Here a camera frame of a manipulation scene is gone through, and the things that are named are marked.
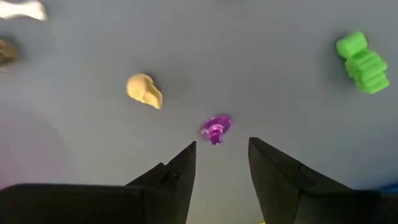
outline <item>white object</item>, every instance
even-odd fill
[[[0,0],[0,17],[3,19],[12,19],[22,16],[29,16],[41,21],[47,20],[43,4],[36,0],[22,3],[9,3]]]

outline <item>green toy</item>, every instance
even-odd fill
[[[360,90],[377,93],[389,86],[386,77],[387,63],[368,50],[368,42],[362,32],[356,32],[336,44],[337,52],[346,59],[348,76],[353,78]]]

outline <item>yellow toy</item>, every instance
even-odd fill
[[[154,86],[152,78],[146,74],[135,74],[127,81],[127,94],[156,109],[161,109],[163,106],[162,93]]]

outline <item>beige clay piece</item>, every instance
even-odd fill
[[[0,17],[3,19],[12,19],[22,16],[29,16],[40,21],[47,20],[43,4],[37,0],[21,3],[9,3],[0,0]]]
[[[154,86],[152,78],[146,74],[135,74],[127,81],[127,94],[154,108],[161,109],[163,106],[162,93]]]
[[[0,39],[0,67],[8,65],[19,59],[19,51],[12,43]]]

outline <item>purple toy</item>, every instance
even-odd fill
[[[213,145],[222,142],[221,136],[224,135],[231,127],[232,119],[230,115],[218,115],[210,118],[200,128],[201,138],[209,141]]]

